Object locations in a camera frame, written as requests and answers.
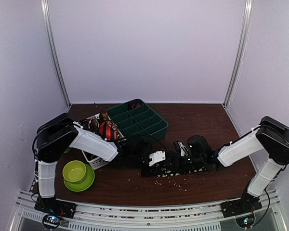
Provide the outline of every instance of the green bowl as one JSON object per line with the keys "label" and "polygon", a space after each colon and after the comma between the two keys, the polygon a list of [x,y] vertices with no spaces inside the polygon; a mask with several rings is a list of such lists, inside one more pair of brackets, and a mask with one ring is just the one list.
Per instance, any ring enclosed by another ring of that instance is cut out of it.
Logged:
{"label": "green bowl", "polygon": [[81,191],[85,191],[86,189],[88,189],[92,185],[95,179],[95,173],[94,173],[93,168],[90,165],[86,165],[86,169],[87,169],[86,176],[83,182],[75,184],[75,183],[70,183],[66,180],[63,180],[64,185],[70,191],[73,191],[73,192],[81,192]]}
{"label": "green bowl", "polygon": [[86,176],[87,168],[85,164],[79,160],[68,162],[62,171],[63,178],[70,183],[81,183]]}

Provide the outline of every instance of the white wall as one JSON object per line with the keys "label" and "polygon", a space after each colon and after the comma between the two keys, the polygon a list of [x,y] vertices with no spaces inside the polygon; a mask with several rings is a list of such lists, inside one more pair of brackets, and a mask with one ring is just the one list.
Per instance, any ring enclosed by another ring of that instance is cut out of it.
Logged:
{"label": "white wall", "polygon": [[[271,116],[289,126],[289,0],[256,0],[243,67],[230,103],[241,134]],[[254,155],[259,168],[266,155]],[[289,224],[289,166],[275,182]]]}
{"label": "white wall", "polygon": [[64,112],[39,0],[0,0],[0,231],[33,180],[37,128]]}
{"label": "white wall", "polygon": [[244,0],[52,0],[72,103],[222,103]]}

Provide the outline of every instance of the wooden table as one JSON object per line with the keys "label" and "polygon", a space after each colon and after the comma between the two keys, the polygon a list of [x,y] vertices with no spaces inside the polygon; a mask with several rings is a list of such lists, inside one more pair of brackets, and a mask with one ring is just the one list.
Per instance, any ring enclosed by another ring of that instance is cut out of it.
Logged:
{"label": "wooden table", "polygon": [[[75,120],[92,116],[114,104],[73,105],[70,114]],[[192,135],[207,138],[212,149],[234,141],[238,135],[221,105],[217,104],[149,104],[168,123],[162,142],[172,148],[175,140],[186,142]],[[71,160],[85,162],[79,150],[64,154],[56,170],[56,196],[60,199],[104,205],[186,205],[240,197],[255,175],[248,157],[219,173],[181,175],[164,178],[143,178],[139,169],[120,169],[107,165],[95,171],[93,185],[84,192],[68,190],[62,169]]]}

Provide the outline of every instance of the green organizer box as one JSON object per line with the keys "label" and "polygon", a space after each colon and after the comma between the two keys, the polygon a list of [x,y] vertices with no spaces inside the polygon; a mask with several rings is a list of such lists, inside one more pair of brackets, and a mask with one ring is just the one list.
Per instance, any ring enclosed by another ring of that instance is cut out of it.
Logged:
{"label": "green organizer box", "polygon": [[[129,110],[131,102],[140,103],[139,108]],[[161,140],[166,135],[168,123],[140,99],[128,101],[107,110],[111,120],[118,126],[123,136],[151,136]]]}

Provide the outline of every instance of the green plate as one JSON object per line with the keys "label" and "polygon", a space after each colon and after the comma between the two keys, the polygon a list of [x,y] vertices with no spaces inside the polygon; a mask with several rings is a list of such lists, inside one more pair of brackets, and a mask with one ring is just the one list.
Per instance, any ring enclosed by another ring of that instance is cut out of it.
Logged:
{"label": "green plate", "polygon": [[64,181],[64,185],[73,192],[82,192],[85,191],[86,189],[88,189],[95,178],[95,173],[93,171],[93,168],[90,165],[86,164],[86,176],[85,176],[85,180],[79,184],[74,184],[74,183],[70,183],[68,181],[66,181],[65,179],[63,179]]}

